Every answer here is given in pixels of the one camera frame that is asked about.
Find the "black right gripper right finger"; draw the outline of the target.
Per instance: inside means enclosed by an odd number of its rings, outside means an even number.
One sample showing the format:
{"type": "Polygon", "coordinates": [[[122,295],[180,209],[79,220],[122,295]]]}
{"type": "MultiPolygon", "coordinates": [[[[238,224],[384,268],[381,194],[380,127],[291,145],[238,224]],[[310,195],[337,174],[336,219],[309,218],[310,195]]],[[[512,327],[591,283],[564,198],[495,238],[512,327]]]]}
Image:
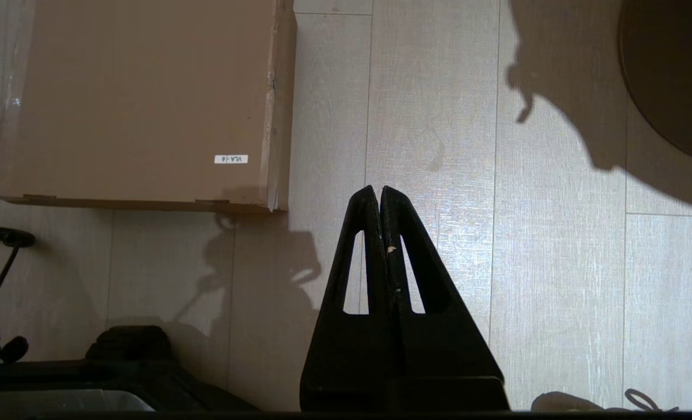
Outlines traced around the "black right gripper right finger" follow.
{"type": "Polygon", "coordinates": [[[505,378],[417,211],[404,193],[381,192],[402,411],[508,411],[505,378]]]}

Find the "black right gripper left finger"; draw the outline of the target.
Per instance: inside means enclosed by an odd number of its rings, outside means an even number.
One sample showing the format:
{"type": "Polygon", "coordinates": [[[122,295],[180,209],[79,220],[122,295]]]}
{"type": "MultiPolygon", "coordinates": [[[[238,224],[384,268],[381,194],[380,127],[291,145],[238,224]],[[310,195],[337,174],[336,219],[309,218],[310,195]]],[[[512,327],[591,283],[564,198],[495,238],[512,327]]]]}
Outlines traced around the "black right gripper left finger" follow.
{"type": "Polygon", "coordinates": [[[376,412],[389,375],[389,292],[380,206],[372,186],[347,205],[319,316],[300,380],[308,412],[376,412]],[[344,311],[356,236],[365,241],[367,314],[344,311]]]}

